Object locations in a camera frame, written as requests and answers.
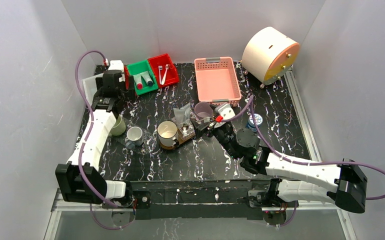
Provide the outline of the purple mug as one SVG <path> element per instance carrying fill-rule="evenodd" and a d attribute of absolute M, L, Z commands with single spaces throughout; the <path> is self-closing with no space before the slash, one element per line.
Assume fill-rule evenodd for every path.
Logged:
<path fill-rule="evenodd" d="M 212 117 L 214 110 L 208 102 L 199 102 L 194 107 L 194 113 L 199 119 L 204 119 L 207 117 Z"/>

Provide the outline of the green mug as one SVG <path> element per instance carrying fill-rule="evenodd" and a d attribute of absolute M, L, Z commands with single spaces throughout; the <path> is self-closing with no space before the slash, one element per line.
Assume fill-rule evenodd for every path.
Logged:
<path fill-rule="evenodd" d="M 126 131 L 126 123 L 121 115 L 119 115 L 116 119 L 114 126 L 111 128 L 109 134 L 111 136 L 120 136 Z"/>

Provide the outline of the clear textured square holder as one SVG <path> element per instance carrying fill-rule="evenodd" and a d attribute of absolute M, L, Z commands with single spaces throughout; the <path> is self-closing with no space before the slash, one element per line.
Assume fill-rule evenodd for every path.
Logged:
<path fill-rule="evenodd" d="M 176 123 L 179 132 L 179 138 L 183 141 L 192 139 L 196 136 L 193 123 L 190 119 L 187 119 L 182 123 L 178 123 L 175 117 L 172 117 L 171 120 Z"/>

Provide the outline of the black cap toothpaste tube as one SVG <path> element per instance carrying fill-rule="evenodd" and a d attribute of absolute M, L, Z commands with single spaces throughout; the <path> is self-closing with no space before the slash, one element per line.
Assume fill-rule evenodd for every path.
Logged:
<path fill-rule="evenodd" d="M 188 103 L 180 108 L 180 111 L 183 116 L 183 121 L 187 121 L 191 117 L 191 103 Z"/>

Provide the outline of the grey mug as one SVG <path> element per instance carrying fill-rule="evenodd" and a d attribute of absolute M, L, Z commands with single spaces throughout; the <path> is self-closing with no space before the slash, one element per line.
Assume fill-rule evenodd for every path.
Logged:
<path fill-rule="evenodd" d="M 144 143 L 144 132 L 138 126 L 130 127 L 126 132 L 125 146 L 134 150 L 142 147 Z"/>

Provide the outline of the orange cap toothpaste tube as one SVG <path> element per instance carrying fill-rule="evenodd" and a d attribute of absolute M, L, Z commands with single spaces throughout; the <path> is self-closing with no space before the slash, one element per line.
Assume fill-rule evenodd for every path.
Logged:
<path fill-rule="evenodd" d="M 174 122 L 177 125 L 181 125 L 185 121 L 185 109 L 184 108 L 174 108 L 173 113 L 174 113 Z"/>

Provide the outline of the white ribbed mug black rim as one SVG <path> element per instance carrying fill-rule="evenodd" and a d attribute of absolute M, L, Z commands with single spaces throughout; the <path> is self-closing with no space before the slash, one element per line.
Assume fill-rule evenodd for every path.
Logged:
<path fill-rule="evenodd" d="M 157 127 L 160 144 L 166 148 L 175 147 L 178 144 L 178 127 L 175 122 L 166 120 Z"/>

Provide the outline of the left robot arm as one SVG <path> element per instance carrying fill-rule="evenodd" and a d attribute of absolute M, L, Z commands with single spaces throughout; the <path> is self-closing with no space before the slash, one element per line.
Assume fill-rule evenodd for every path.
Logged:
<path fill-rule="evenodd" d="M 66 202 L 126 208 L 133 199 L 124 181 L 105 180 L 99 173 L 99 163 L 105 143 L 112 129 L 121 124 L 120 114 L 129 92 L 124 69 L 110 67 L 96 81 L 96 92 L 91 101 L 81 86 L 78 90 L 86 103 L 89 119 L 73 154 L 65 164 L 58 164 L 55 175 Z"/>

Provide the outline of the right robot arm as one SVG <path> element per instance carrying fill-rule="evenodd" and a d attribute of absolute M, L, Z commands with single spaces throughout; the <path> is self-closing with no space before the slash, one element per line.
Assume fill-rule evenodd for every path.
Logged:
<path fill-rule="evenodd" d="M 368 179 L 355 161 L 344 159 L 331 165 L 283 156 L 262 145 L 257 134 L 248 128 L 234 130 L 229 122 L 214 120 L 191 122 L 197 137 L 215 137 L 247 172 L 273 177 L 266 193 L 255 197 L 254 202 L 318 201 L 351 213 L 365 212 Z"/>

